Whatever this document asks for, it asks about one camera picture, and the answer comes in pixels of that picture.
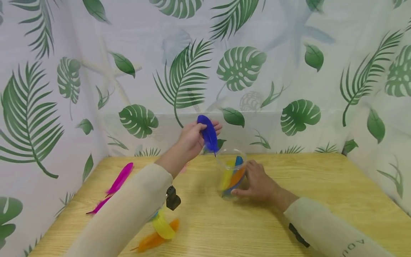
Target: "starfish print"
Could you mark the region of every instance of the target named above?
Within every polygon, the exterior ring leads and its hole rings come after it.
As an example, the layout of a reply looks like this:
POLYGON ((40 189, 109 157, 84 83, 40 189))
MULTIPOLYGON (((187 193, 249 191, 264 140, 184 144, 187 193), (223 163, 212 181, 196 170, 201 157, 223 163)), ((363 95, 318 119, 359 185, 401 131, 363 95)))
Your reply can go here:
POLYGON ((313 38, 325 44, 335 43, 334 38, 332 38, 327 33, 321 31, 318 28, 312 26, 307 26, 306 22, 310 18, 312 11, 307 5, 304 5, 304 12, 302 15, 298 15, 298 10, 295 6, 290 4, 289 0, 280 0, 282 9, 284 10, 284 16, 287 21, 286 28, 281 32, 281 34, 273 39, 265 48, 264 52, 268 52, 277 46, 290 40, 291 47, 293 49, 293 58, 296 67, 300 64, 301 56, 301 38, 303 36, 313 38))
MULTIPOLYGON (((119 76, 124 76, 125 73, 120 71, 118 68, 113 69, 110 65, 109 62, 109 53, 110 51, 107 49, 106 46, 106 42, 104 41, 104 39, 102 38, 102 36, 99 37, 99 49, 100 49, 100 55, 103 57, 102 58, 102 63, 101 65, 95 64, 95 63, 91 63, 87 60, 82 60, 81 64, 102 75, 104 77, 104 91, 106 91, 109 87, 109 85, 114 85, 114 88, 117 89, 118 94, 120 95, 120 97, 122 98, 125 106, 130 105, 130 101, 127 97, 127 95, 124 92, 124 89, 122 88, 122 86, 120 85, 120 83, 117 81, 117 77, 119 76)), ((141 65, 138 64, 133 64, 135 71, 139 71, 141 70, 141 65)))

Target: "blue feather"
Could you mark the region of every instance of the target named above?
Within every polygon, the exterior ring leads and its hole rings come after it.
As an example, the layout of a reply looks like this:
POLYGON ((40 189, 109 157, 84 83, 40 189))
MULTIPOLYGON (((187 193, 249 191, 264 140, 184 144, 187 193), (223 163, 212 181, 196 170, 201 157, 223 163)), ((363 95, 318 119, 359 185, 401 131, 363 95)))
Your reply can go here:
POLYGON ((218 152, 217 146, 217 134, 215 133, 214 126, 212 125, 209 118, 204 115, 199 115, 197 118, 197 123, 205 124, 207 127, 201 131, 204 138, 204 145, 210 152, 215 154, 218 152))

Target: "black strap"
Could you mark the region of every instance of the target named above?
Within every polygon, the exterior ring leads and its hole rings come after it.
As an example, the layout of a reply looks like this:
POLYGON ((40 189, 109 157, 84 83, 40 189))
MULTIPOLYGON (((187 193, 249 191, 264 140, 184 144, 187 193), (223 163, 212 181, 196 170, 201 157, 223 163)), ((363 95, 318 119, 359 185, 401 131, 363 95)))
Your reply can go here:
POLYGON ((290 223, 288 225, 288 229, 296 236, 298 242, 302 243, 306 248, 309 248, 309 243, 307 243, 304 238, 302 238, 293 224, 290 223))

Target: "pink feather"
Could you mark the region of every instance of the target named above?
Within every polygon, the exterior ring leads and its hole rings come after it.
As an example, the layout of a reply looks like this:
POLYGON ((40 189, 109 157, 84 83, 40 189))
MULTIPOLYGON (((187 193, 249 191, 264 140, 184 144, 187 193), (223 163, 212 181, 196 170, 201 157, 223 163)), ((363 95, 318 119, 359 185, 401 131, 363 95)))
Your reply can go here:
POLYGON ((109 190, 106 191, 106 197, 114 194, 115 192, 117 192, 120 187, 124 184, 124 182, 126 181, 127 177, 130 175, 131 170, 133 169, 133 165, 134 163, 129 163, 127 164, 122 171, 119 173, 118 177, 116 178, 116 180, 114 181, 113 185, 111 186, 111 188, 109 190))
POLYGON ((103 201, 99 202, 99 204, 97 205, 97 207, 96 207, 94 210, 89 211, 89 212, 86 213, 86 214, 96 214, 110 198, 111 198, 111 197, 106 198, 106 199, 104 199, 103 201))

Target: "fabric backdrop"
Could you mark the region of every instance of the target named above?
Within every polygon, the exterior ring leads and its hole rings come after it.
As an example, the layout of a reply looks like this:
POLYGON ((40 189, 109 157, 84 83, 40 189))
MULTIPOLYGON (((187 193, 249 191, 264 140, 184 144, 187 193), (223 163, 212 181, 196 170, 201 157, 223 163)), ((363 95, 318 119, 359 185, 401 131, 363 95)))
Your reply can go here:
POLYGON ((407 0, 0 1, 0 255, 27 256, 103 157, 160 155, 200 113, 223 123, 219 147, 347 155, 410 214, 410 13, 407 0))

